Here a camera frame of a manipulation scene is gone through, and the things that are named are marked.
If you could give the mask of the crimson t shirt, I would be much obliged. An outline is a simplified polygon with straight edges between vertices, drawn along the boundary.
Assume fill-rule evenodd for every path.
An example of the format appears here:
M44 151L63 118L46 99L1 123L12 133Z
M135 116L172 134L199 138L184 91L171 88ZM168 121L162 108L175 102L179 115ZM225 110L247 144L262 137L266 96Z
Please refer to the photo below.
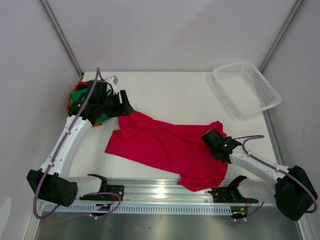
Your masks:
M141 112L118 118L105 153L180 176L179 185L197 192L217 188L228 164L212 157L202 136L215 130L226 136L223 124L177 125L153 119Z

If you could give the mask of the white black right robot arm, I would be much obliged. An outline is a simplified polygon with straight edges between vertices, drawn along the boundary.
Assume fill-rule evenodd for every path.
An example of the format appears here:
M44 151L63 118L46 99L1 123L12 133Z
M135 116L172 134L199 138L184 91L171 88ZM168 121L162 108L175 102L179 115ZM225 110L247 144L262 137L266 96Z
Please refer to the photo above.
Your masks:
M295 222L304 214L315 213L318 210L318 195L303 168L274 163L246 148L248 141L262 138L263 135L224 137L215 130L201 137L215 160L240 167L259 177L259 180L253 180L239 175L226 187L212 188L210 194L213 201L241 203L252 200L262 205L267 203L276 206L285 217Z

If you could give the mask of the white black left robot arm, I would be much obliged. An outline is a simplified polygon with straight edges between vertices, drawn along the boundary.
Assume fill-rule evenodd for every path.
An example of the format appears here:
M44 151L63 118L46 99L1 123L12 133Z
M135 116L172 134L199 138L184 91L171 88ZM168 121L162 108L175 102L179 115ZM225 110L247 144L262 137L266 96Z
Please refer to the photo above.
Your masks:
M117 83L117 77L110 76L78 84L80 94L69 104L58 142L40 168L27 174L26 179L39 199L68 207L75 199L90 193L97 200L108 196L104 177L96 174L70 177L70 170L84 138L103 115L110 119L134 112L126 91L117 90Z

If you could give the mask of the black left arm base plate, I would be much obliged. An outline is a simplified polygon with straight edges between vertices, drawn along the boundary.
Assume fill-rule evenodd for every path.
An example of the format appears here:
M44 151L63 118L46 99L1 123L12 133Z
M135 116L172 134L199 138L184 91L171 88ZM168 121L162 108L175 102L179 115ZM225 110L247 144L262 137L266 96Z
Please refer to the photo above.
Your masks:
M98 191L99 193L113 193L120 196L120 199L123 200L125 187L123 185L109 185L105 184ZM98 194L98 195L84 195L79 198L82 201L117 201L118 198L110 194Z

